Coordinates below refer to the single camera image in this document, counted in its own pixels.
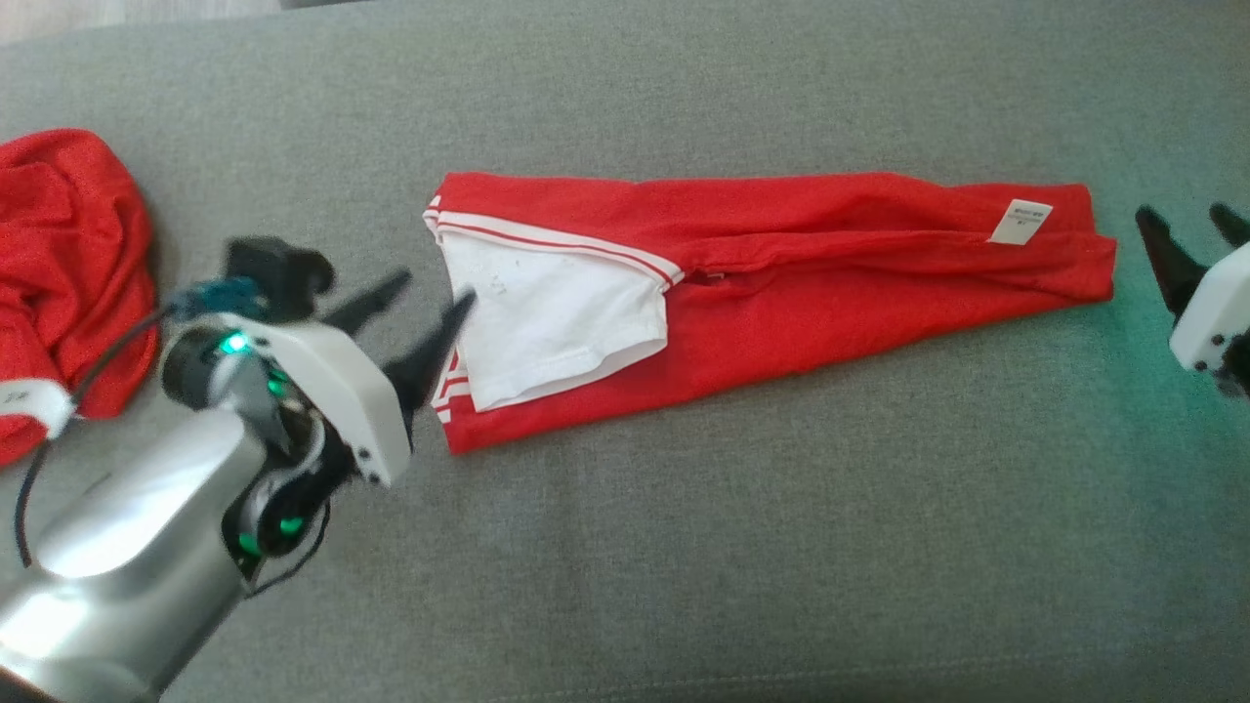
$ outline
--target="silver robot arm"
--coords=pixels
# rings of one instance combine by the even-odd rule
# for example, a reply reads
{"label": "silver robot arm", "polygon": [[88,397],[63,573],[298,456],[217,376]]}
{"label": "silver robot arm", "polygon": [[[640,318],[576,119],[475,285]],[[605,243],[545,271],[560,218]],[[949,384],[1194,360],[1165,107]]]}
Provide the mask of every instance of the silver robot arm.
{"label": "silver robot arm", "polygon": [[[265,265],[238,270],[249,269],[240,251]],[[252,276],[268,310],[201,316],[171,345],[161,383],[195,415],[68,507],[0,590],[0,700],[155,702],[234,608],[268,588],[266,559],[308,542],[315,550],[339,488],[355,477],[389,487],[406,469],[412,413],[472,295],[379,368],[350,334],[406,273],[316,321],[310,298],[326,286],[310,281],[332,271],[306,254],[278,240],[231,249],[228,274]],[[56,417],[40,417],[52,437]]]}

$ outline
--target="gray fabric surface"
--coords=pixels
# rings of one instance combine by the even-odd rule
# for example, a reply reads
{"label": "gray fabric surface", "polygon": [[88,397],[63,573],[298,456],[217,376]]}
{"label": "gray fabric surface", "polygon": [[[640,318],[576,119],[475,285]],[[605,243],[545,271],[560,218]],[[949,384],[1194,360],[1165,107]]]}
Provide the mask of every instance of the gray fabric surface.
{"label": "gray fabric surface", "polygon": [[362,0],[281,0],[284,10],[302,10],[305,8],[319,8],[321,5],[338,5],[339,3],[360,3]]}
{"label": "gray fabric surface", "polygon": [[[499,0],[0,49],[0,139],[104,136],[165,289],[246,234],[411,266],[379,358],[446,300],[449,170],[1084,181],[1122,241],[1106,305],[456,460],[425,415],[168,700],[1250,697],[1250,408],[1175,368],[1131,219],[1214,259],[1205,206],[1250,210],[1246,36],[1236,0]],[[72,432],[34,523],[182,415]]]}

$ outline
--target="blue connector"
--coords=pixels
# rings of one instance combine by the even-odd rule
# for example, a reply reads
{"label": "blue connector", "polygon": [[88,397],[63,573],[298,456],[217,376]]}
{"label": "blue connector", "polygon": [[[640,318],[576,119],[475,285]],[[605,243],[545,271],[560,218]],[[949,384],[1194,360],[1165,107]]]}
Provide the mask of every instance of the blue connector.
{"label": "blue connector", "polygon": [[196,284],[174,296],[170,316],[180,323],[209,313],[235,313],[245,318],[264,314],[260,289],[250,278],[226,278]]}

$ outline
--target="white tag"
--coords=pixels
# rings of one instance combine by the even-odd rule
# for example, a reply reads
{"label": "white tag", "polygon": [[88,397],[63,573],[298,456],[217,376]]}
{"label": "white tag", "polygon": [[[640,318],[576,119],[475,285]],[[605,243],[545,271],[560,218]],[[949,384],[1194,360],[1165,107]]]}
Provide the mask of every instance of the white tag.
{"label": "white tag", "polygon": [[1030,203],[1028,200],[1012,200],[1008,211],[1002,215],[1002,221],[990,235],[990,241],[999,244],[1025,244],[1041,229],[1041,223],[1046,221],[1050,205]]}
{"label": "white tag", "polygon": [[48,428],[56,439],[74,417],[70,393],[55,380],[22,378],[0,383],[0,415],[28,415]]}

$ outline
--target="crumpled red cloth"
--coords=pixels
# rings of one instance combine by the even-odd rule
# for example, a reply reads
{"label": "crumpled red cloth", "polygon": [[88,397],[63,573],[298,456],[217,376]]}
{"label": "crumpled red cloth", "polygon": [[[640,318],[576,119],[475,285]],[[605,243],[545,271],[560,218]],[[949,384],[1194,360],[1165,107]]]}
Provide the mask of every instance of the crumpled red cloth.
{"label": "crumpled red cloth", "polygon": [[[151,224],[126,168],[95,134],[58,129],[0,145],[0,380],[50,378],[74,389],[151,313]],[[96,379],[79,413],[121,413],[160,345],[151,329]],[[0,465],[44,438],[0,418]]]}

